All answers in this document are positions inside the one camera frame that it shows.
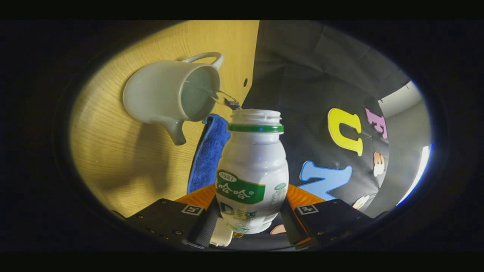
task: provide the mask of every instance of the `water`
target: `water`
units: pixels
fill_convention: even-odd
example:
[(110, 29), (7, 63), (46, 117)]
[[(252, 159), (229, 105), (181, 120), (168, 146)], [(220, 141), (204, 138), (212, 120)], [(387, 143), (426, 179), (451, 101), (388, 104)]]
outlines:
[(185, 114), (192, 120), (200, 120), (210, 114), (210, 96), (200, 91), (213, 86), (209, 69), (201, 67), (193, 71), (186, 79), (181, 90), (181, 105)]
[(215, 100), (215, 102), (221, 105), (227, 106), (232, 110), (241, 108), (239, 102), (234, 97), (224, 93), (221, 90), (214, 90), (209, 85), (206, 85), (206, 84), (193, 84), (188, 79), (185, 81), (186, 85), (191, 86), (191, 88), (197, 89), (198, 92), (204, 92), (210, 98)]

